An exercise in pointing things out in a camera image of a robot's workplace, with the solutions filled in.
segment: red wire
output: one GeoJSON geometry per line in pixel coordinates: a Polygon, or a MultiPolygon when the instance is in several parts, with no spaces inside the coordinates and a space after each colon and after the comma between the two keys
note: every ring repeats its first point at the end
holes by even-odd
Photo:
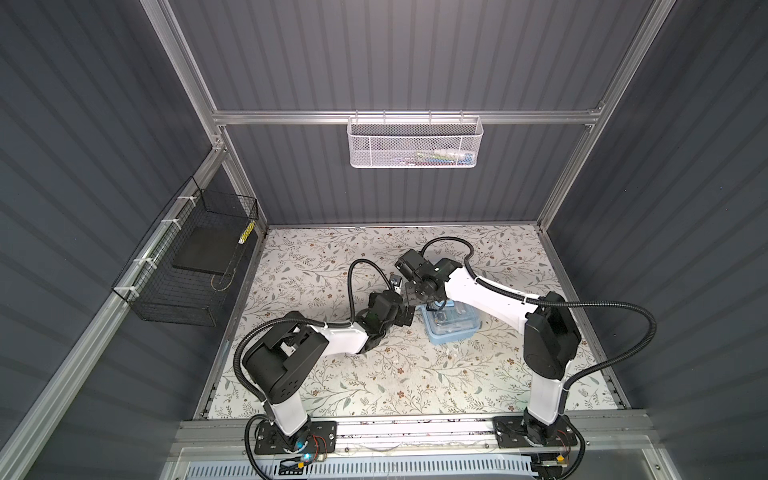
{"type": "Polygon", "coordinates": [[[320,440],[323,440],[323,445],[325,445],[326,455],[328,455],[328,444],[326,443],[326,440],[324,437],[320,437],[320,440]]]}
{"type": "Polygon", "coordinates": [[[317,454],[320,451],[320,444],[317,443],[317,437],[312,435],[312,438],[315,440],[315,456],[312,458],[312,461],[314,462],[317,460],[317,454]]]}

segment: white wire basket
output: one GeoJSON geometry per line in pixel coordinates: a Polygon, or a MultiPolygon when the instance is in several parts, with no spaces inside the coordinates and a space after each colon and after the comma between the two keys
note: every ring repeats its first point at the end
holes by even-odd
{"type": "Polygon", "coordinates": [[[464,115],[350,117],[349,163],[354,168],[472,168],[482,123],[464,115]]]}

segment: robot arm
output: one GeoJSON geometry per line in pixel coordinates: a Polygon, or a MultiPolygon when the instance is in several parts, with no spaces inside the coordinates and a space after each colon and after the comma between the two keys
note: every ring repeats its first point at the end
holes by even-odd
{"type": "MultiPolygon", "coordinates": [[[[538,295],[513,290],[492,280],[483,280],[522,296],[538,298],[538,295]]],[[[541,423],[542,427],[554,425],[559,416],[558,408],[565,375],[581,341],[581,335],[568,309],[564,309],[564,312],[546,312],[546,309],[536,305],[513,300],[488,290],[478,285],[469,276],[466,268],[458,268],[451,274],[445,284],[445,295],[451,300],[472,305],[508,323],[525,336],[523,358],[532,370],[531,399],[526,412],[537,423],[541,423]]],[[[556,293],[549,293],[545,298],[550,301],[562,301],[556,293]]]]}
{"type": "MultiPolygon", "coordinates": [[[[242,363],[266,396],[265,408],[290,445],[306,441],[309,420],[299,387],[321,356],[364,353],[379,345],[391,326],[410,326],[416,306],[448,298],[467,303],[508,323],[524,335],[524,359],[532,370],[531,401],[522,428],[533,443],[556,434],[562,386],[581,335],[567,308],[535,306],[493,292],[450,259],[433,264],[409,250],[396,263],[405,277],[399,288],[372,293],[369,308],[351,326],[323,328],[299,323],[273,327],[244,354],[242,363]]],[[[504,290],[538,298],[483,279],[504,290]]],[[[562,301],[550,292],[544,300],[562,301]]],[[[286,318],[304,319],[298,312],[286,318]]]]}

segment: black mounting plate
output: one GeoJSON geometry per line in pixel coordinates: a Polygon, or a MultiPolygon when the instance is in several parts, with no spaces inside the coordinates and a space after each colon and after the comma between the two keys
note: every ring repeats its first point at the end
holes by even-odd
{"type": "MultiPolygon", "coordinates": [[[[336,450],[336,422],[311,422],[310,434],[325,439],[326,446],[319,446],[320,453],[333,453],[336,450]]],[[[308,443],[306,450],[308,453],[314,453],[314,442],[308,443]]],[[[253,453],[256,455],[281,455],[290,453],[292,445],[283,439],[283,434],[277,428],[277,425],[270,425],[269,422],[261,422],[256,429],[256,447],[253,453]]]]}
{"type": "Polygon", "coordinates": [[[493,430],[496,435],[496,442],[500,449],[523,449],[527,447],[562,447],[563,443],[571,447],[578,445],[578,440],[573,431],[565,423],[562,415],[558,417],[555,423],[557,430],[560,430],[565,435],[560,434],[559,438],[563,440],[560,442],[558,437],[550,440],[547,445],[536,445],[528,441],[525,438],[525,434],[521,432],[520,424],[522,423],[522,415],[507,415],[493,418],[493,430]]]}

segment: table surface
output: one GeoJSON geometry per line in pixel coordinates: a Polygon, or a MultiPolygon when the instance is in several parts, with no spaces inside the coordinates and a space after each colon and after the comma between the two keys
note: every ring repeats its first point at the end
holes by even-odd
{"type": "MultiPolygon", "coordinates": [[[[234,347],[248,331],[290,310],[342,321],[349,316],[346,272],[354,259],[371,259],[389,274],[409,248],[441,236],[465,238],[475,246],[472,265],[478,274],[518,290],[562,294],[533,226],[271,230],[208,418],[246,418],[262,411],[232,370],[234,347]]],[[[466,247],[456,242],[436,243],[425,254],[433,261],[464,255],[466,247]]],[[[356,267],[358,309],[369,292],[384,287],[372,267],[356,267]]],[[[471,339],[434,346],[417,312],[410,327],[392,328],[364,355],[322,358],[300,395],[315,417],[519,412],[528,404],[531,378],[522,350],[521,334],[486,315],[471,339]]],[[[593,364],[582,341],[571,372],[593,364]]],[[[578,382],[568,397],[567,409],[615,408],[599,372],[578,382]]]]}

